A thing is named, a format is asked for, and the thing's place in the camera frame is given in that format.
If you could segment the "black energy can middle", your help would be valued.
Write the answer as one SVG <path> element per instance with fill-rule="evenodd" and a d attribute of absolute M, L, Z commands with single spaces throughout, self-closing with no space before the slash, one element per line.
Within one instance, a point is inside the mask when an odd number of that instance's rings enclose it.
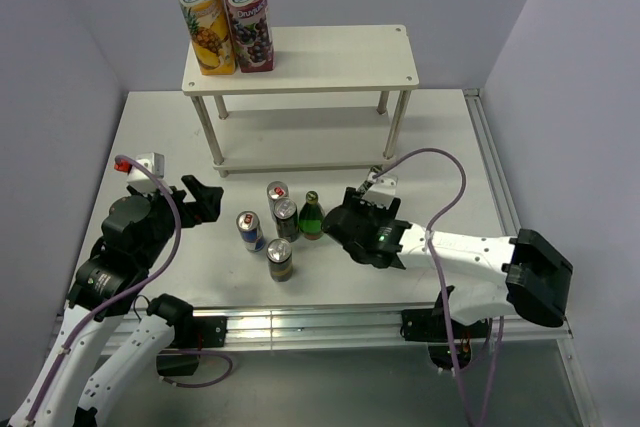
<path fill-rule="evenodd" d="M 295 242 L 299 237 L 297 205 L 290 198 L 281 198 L 274 204 L 276 231 L 279 238 Z"/>

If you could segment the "aluminium front rail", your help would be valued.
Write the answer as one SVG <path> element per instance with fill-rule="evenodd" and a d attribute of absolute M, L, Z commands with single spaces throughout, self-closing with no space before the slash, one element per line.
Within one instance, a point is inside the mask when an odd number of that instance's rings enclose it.
<path fill-rule="evenodd" d="M 430 308 L 429 304 L 305 306 L 292 308 L 195 308 L 198 321 L 226 317 L 222 346 L 205 349 L 225 352 L 347 349 L 417 346 L 400 334 L 401 312 Z M 101 355 L 108 356 L 136 330 L 131 311 L 111 334 Z M 516 315 L 505 316 L 503 342 L 556 341 L 573 338 L 569 324 L 546 328 Z"/>

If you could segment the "black energy can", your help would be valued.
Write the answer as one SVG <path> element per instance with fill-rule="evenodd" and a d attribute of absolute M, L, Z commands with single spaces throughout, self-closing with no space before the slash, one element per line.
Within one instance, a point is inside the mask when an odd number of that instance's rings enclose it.
<path fill-rule="evenodd" d="M 295 242 L 299 237 L 297 205 L 290 198 L 281 198 L 274 204 L 276 231 L 279 238 Z"/>
<path fill-rule="evenodd" d="M 271 278 L 276 282 L 286 282 L 293 275 L 293 249 L 286 239 L 277 238 L 267 246 L 266 258 Z"/>

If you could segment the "green bottle with label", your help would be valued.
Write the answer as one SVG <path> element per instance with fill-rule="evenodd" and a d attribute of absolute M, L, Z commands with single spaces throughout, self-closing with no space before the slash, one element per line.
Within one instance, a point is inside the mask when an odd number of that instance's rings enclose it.
<path fill-rule="evenodd" d="M 366 177 L 365 180 L 362 182 L 362 184 L 357 188 L 357 192 L 363 196 L 373 185 L 376 184 L 377 182 L 377 177 L 379 176 L 380 172 L 383 170 L 383 167 L 381 165 L 374 165 L 372 166 Z"/>

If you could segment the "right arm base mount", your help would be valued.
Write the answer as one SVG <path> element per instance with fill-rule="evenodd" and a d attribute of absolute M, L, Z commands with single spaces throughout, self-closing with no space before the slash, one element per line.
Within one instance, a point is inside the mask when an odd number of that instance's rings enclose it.
<path fill-rule="evenodd" d="M 400 335 L 405 341 L 426 343 L 429 358 L 437 369 L 453 369 L 441 309 L 405 309 L 401 311 L 401 320 Z M 492 327 L 491 320 L 481 320 L 469 326 L 452 322 L 454 353 L 461 370 L 487 353 Z"/>

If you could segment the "plain green glass bottle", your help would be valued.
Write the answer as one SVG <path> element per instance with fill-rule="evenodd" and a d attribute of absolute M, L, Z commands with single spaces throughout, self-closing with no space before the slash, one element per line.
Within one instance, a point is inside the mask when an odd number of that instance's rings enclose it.
<path fill-rule="evenodd" d="M 318 240 L 323 236 L 322 222 L 324 217 L 318 193 L 308 191 L 305 196 L 305 204 L 299 213 L 299 228 L 306 239 Z"/>

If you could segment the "black energy can front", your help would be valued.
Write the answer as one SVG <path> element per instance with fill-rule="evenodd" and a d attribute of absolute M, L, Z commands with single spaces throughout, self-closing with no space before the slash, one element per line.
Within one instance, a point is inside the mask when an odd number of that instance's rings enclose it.
<path fill-rule="evenodd" d="M 266 258 L 271 278 L 276 282 L 286 282 L 293 275 L 293 249 L 286 239 L 277 238 L 267 246 Z"/>

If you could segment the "white two-tier shelf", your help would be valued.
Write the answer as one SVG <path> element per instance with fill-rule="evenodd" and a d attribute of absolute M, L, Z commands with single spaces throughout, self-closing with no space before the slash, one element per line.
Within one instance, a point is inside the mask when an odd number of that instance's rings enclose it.
<path fill-rule="evenodd" d="M 406 27 L 276 27 L 273 34 L 269 72 L 204 76 L 195 51 L 187 53 L 182 91 L 219 175 L 392 161 L 419 85 Z"/>

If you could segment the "blue red bull can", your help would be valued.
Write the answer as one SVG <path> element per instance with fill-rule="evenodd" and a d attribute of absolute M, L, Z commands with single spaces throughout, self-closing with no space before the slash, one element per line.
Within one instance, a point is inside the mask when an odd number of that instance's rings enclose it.
<path fill-rule="evenodd" d="M 236 227 L 248 251 L 258 252 L 264 248 L 265 239 L 259 217 L 255 212 L 241 212 L 237 216 Z"/>

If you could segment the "grape juice carton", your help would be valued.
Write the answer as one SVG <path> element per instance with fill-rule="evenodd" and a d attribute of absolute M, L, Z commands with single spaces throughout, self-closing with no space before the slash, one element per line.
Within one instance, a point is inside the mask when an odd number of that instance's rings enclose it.
<path fill-rule="evenodd" d="M 268 0 L 225 0 L 237 64 L 243 73 L 274 69 Z"/>

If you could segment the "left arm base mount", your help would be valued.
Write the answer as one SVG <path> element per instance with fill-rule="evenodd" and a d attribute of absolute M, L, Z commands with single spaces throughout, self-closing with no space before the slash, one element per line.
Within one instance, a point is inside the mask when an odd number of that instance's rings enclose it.
<path fill-rule="evenodd" d="M 226 316 L 195 317 L 186 333 L 169 344 L 169 353 L 156 358 L 157 373 L 165 377 L 192 376 L 203 360 L 195 354 L 176 354 L 176 351 L 221 348 L 226 332 Z"/>

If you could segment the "aluminium right rail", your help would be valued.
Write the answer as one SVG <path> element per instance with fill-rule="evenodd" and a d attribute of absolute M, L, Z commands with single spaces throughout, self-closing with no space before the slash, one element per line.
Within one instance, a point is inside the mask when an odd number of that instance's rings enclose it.
<path fill-rule="evenodd" d="M 501 227 L 505 234 L 516 236 L 521 223 L 484 112 L 481 90 L 465 89 L 463 97 L 479 145 Z"/>

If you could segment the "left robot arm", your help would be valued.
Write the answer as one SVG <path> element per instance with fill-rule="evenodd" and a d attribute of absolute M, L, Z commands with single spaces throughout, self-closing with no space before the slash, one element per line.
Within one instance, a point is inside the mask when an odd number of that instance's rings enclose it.
<path fill-rule="evenodd" d="M 198 337 L 194 308 L 169 294 L 151 300 L 138 326 L 111 358 L 102 350 L 156 278 L 151 268 L 183 229 L 218 220 L 223 190 L 193 175 L 177 190 L 154 180 L 154 191 L 130 187 L 101 225 L 89 259 L 75 274 L 63 322 L 36 382 L 6 426 L 98 426 L 126 382 L 166 348 L 190 347 Z"/>

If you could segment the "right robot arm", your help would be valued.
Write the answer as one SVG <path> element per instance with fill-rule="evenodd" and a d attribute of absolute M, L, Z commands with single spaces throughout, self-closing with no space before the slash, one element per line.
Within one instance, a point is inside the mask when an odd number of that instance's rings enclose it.
<path fill-rule="evenodd" d="M 539 232 L 474 237 L 430 231 L 397 219 L 399 207 L 397 198 L 377 205 L 349 187 L 322 230 L 359 264 L 464 277 L 465 283 L 448 285 L 446 304 L 433 312 L 434 328 L 443 336 L 507 315 L 542 327 L 563 325 L 573 267 Z"/>

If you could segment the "aluminium rail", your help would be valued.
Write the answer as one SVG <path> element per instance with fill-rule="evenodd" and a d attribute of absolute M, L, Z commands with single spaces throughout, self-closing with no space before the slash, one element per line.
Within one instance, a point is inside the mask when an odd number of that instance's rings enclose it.
<path fill-rule="evenodd" d="M 292 308 L 195 308 L 198 321 L 226 317 L 222 346 L 205 349 L 225 352 L 347 349 L 417 346 L 400 334 L 401 312 L 430 308 L 429 304 L 305 306 Z M 111 334 L 101 355 L 108 356 L 136 330 L 131 311 Z M 503 342 L 556 341 L 573 338 L 569 324 L 546 328 L 516 315 L 505 316 Z"/>
<path fill-rule="evenodd" d="M 479 145 L 501 227 L 505 234 L 516 236 L 521 223 L 484 112 L 481 90 L 465 89 L 463 97 Z"/>

